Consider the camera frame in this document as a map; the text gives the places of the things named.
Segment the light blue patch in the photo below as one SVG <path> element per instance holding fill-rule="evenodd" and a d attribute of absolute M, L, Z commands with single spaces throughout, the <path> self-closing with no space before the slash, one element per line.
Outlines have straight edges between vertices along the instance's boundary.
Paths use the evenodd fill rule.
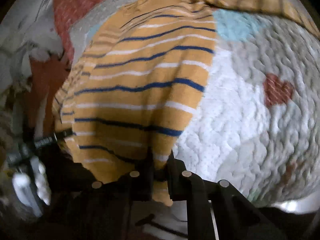
<path fill-rule="evenodd" d="M 92 37 L 96 34 L 96 32 L 100 29 L 101 25 L 103 23 L 99 23 L 99 24 L 96 24 L 95 26 L 92 26 L 90 28 L 90 30 L 88 31 L 87 33 L 87 40 L 88 41 L 91 41 L 92 40 Z"/>
<path fill-rule="evenodd" d="M 217 33 L 227 41 L 247 41 L 255 32 L 266 27 L 249 13 L 218 9 L 212 13 Z"/>

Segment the yellow striped cloth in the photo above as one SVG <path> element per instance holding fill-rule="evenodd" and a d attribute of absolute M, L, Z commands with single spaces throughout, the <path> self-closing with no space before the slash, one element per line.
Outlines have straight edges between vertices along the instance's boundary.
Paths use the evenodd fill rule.
<path fill-rule="evenodd" d="M 319 37 L 285 0 L 138 0 L 98 30 L 53 102 L 75 162 L 104 183 L 132 171 L 151 147 L 162 168 L 206 86 L 216 38 L 211 6 L 279 15 Z M 166 183 L 154 199 L 170 204 Z"/>

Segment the heart pattern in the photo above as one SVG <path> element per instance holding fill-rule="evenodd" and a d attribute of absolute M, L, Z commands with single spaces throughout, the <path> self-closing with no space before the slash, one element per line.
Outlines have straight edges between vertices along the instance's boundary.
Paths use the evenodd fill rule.
<path fill-rule="evenodd" d="M 281 82 L 278 76 L 267 73 L 263 83 L 265 93 L 265 104 L 271 107 L 277 104 L 287 104 L 292 99 L 294 86 L 289 81 Z"/>

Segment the white textured blanket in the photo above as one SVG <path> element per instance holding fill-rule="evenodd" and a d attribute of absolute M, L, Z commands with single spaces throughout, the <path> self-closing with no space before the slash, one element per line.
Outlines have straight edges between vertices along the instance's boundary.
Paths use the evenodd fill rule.
<path fill-rule="evenodd" d="M 74 62 L 100 24 L 131 1 L 105 0 L 71 28 Z M 208 85 L 175 156 L 203 179 L 229 180 L 257 206 L 310 194 L 320 178 L 319 42 L 278 17 L 213 14 L 220 37 Z M 293 85 L 287 104 L 266 106 L 268 73 Z"/>

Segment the blue stripe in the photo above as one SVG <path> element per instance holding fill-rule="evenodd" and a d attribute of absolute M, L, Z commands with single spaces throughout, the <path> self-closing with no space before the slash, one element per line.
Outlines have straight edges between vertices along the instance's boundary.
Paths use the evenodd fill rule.
<path fill-rule="evenodd" d="M 57 101 L 58 105 L 61 106 L 60 102 L 58 101 L 58 99 L 56 97 L 54 97 L 54 99 Z"/>
<path fill-rule="evenodd" d="M 135 88 L 130 88 L 130 87 L 124 87 L 117 85 L 115 87 L 101 87 L 101 88 L 91 88 L 91 89 L 83 89 L 80 90 L 79 92 L 75 93 L 75 95 L 80 95 L 83 93 L 97 93 L 97 92 L 109 92 L 109 91 L 125 91 L 125 92 L 142 92 L 144 90 L 150 89 L 150 88 L 164 88 L 164 87 L 170 87 L 172 85 L 172 81 L 170 82 L 154 82 L 147 84 L 143 87 L 135 87 Z"/>
<path fill-rule="evenodd" d="M 174 130 L 174 129 L 161 127 L 161 126 L 157 126 L 157 125 L 143 126 L 141 124 L 136 124 L 136 123 L 110 121 L 110 120 L 105 120 L 105 119 L 101 119 L 101 118 L 75 118 L 75 122 L 99 122 L 99 123 L 102 123 L 105 125 L 138 129 L 138 130 L 146 131 L 146 132 L 155 131 L 155 132 L 162 133 L 162 134 L 169 135 L 169 136 L 173 136 L 173 137 L 180 136 L 183 132 L 180 130 Z"/>
<path fill-rule="evenodd" d="M 201 12 L 201 11 L 203 11 L 205 8 L 210 8 L 209 6 L 204 6 L 204 7 L 202 7 L 200 10 L 197 10 L 197 11 L 192 11 L 192 13 L 197 13 L 197 12 Z"/>
<path fill-rule="evenodd" d="M 106 152 L 116 156 L 119 160 L 124 161 L 126 163 L 136 164 L 138 162 L 138 160 L 134 160 L 134 159 L 130 159 L 130 158 L 119 156 L 119 155 L 115 154 L 114 151 L 109 150 L 107 147 L 104 147 L 104 146 L 101 146 L 101 145 L 79 145 L 79 149 L 80 150 L 90 150 L 90 149 L 103 150 L 103 151 L 106 151 Z"/>
<path fill-rule="evenodd" d="M 110 92 L 110 91 L 124 91 L 124 92 L 142 92 L 151 88 L 164 88 L 164 87 L 171 87 L 172 84 L 184 84 L 189 87 L 192 87 L 200 92 L 204 91 L 204 86 L 199 85 L 198 83 L 193 82 L 190 79 L 185 79 L 185 78 L 175 78 L 173 81 L 168 81 L 168 82 L 153 82 L 150 84 L 147 84 L 143 87 L 125 87 L 121 85 L 117 85 L 115 87 L 100 87 L 100 88 L 87 88 L 87 89 L 82 89 L 79 92 L 76 92 L 75 95 L 80 95 L 84 93 L 99 93 L 99 92 Z"/>
<path fill-rule="evenodd" d="M 63 112 L 61 115 L 73 115 L 75 112 Z"/>
<path fill-rule="evenodd" d="M 187 85 L 189 87 L 192 87 L 198 91 L 201 91 L 201 92 L 204 92 L 204 86 L 201 86 L 199 85 L 198 83 L 196 82 L 193 82 L 192 80 L 190 79 L 186 79 L 186 78 L 175 78 L 173 80 L 173 83 L 176 83 L 176 84 L 184 84 L 184 85 Z"/>
<path fill-rule="evenodd" d="M 136 25 L 134 25 L 134 26 L 132 26 L 131 28 L 129 28 L 129 30 L 131 30 L 131 29 L 133 29 L 133 28 L 135 28 L 135 27 L 137 27 L 137 26 L 139 26 L 139 25 L 141 25 L 141 24 L 143 24 L 143 23 L 146 23 L 147 21 L 142 21 L 142 22 L 139 22 L 138 24 L 136 24 Z"/>
<path fill-rule="evenodd" d="M 120 40 L 118 43 L 120 43 L 122 41 L 144 41 L 144 40 L 154 39 L 154 38 L 158 38 L 158 37 L 161 37 L 163 35 L 175 32 L 177 30 L 186 29 L 186 28 L 195 29 L 195 30 L 205 30 L 205 31 L 209 31 L 209 32 L 216 32 L 215 29 L 210 29 L 210 28 L 205 28 L 205 27 L 194 27 L 194 26 L 190 26 L 190 25 L 185 25 L 185 26 L 181 26 L 179 28 L 175 28 L 173 30 L 170 30 L 170 31 L 167 31 L 167 32 L 164 32 L 164 33 L 159 33 L 159 34 L 156 34 L 156 35 L 151 35 L 151 36 L 146 36 L 146 37 L 128 37 L 128 38 L 124 38 L 124 39 Z"/>
<path fill-rule="evenodd" d="M 152 11 L 147 12 L 147 13 L 140 14 L 140 15 L 138 15 L 138 16 L 136 16 L 136 17 L 132 18 L 130 21 L 126 22 L 124 25 L 122 25 L 122 26 L 121 26 L 121 28 L 123 28 L 124 26 L 126 26 L 128 23 L 130 23 L 132 20 L 134 20 L 134 19 L 136 19 L 136 18 L 139 18 L 139 17 L 141 17 L 141 16 L 144 16 L 144 15 L 146 15 L 146 14 L 148 14 L 148 13 L 155 12 L 155 11 L 160 10 L 160 9 L 170 8 L 170 7 L 183 7 L 183 6 L 181 6 L 181 5 L 170 5 L 170 6 L 165 6 L 165 7 L 161 7 L 161 8 L 158 8 L 158 9 L 152 10 Z"/>
<path fill-rule="evenodd" d="M 181 18 L 181 17 L 184 17 L 184 16 L 182 16 L 182 15 L 174 15 L 174 14 L 161 14 L 161 15 L 153 16 L 153 17 L 151 17 L 150 19 L 153 19 L 153 18 L 162 18 L 162 17 Z"/>
<path fill-rule="evenodd" d="M 131 63 L 131 62 L 135 62 L 135 61 L 149 61 L 149 60 L 153 60 L 153 59 L 155 59 L 157 57 L 161 57 L 161 56 L 167 54 L 168 52 L 170 52 L 172 50 L 187 50 L 187 49 L 203 50 L 203 51 L 209 52 L 211 54 L 214 53 L 214 51 L 212 49 L 205 48 L 205 47 L 178 45 L 178 46 L 175 46 L 175 47 L 173 47 L 173 48 L 171 48 L 171 49 L 169 49 L 167 51 L 159 52 L 159 53 L 154 54 L 154 55 L 152 55 L 150 57 L 138 57 L 138 58 L 132 58 L 132 59 L 129 59 L 127 61 L 119 62 L 119 63 L 96 65 L 94 68 L 95 69 L 97 69 L 97 68 L 110 68 L 110 67 L 123 66 L 125 64 Z M 106 54 L 103 54 L 103 55 L 87 55 L 87 56 L 88 57 L 103 57 L 105 55 Z"/>
<path fill-rule="evenodd" d="M 200 20 L 200 19 L 208 18 L 208 17 L 210 17 L 210 16 L 212 16 L 212 14 L 206 15 L 206 16 L 202 16 L 202 17 L 200 17 L 200 18 L 194 18 L 194 20 Z"/>

